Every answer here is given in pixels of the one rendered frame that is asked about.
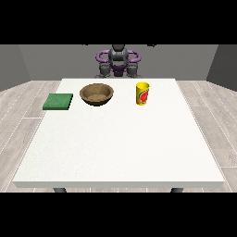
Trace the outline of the brown wooden bowl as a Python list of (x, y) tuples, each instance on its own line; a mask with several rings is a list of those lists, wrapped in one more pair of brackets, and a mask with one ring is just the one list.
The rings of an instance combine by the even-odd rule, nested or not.
[(107, 84), (93, 83), (80, 90), (81, 99), (89, 106), (103, 106), (113, 96), (114, 90)]

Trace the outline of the yellow cup with melon print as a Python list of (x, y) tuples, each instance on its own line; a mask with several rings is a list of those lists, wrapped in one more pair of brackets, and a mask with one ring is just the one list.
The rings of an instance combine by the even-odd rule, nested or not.
[(138, 106), (144, 106), (147, 101), (150, 85), (145, 81), (139, 81), (136, 83), (136, 104)]

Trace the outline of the green square pad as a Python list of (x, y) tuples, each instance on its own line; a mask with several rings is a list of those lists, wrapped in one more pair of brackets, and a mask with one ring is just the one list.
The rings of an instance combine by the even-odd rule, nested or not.
[(44, 102), (43, 110), (68, 110), (73, 94), (49, 94)]

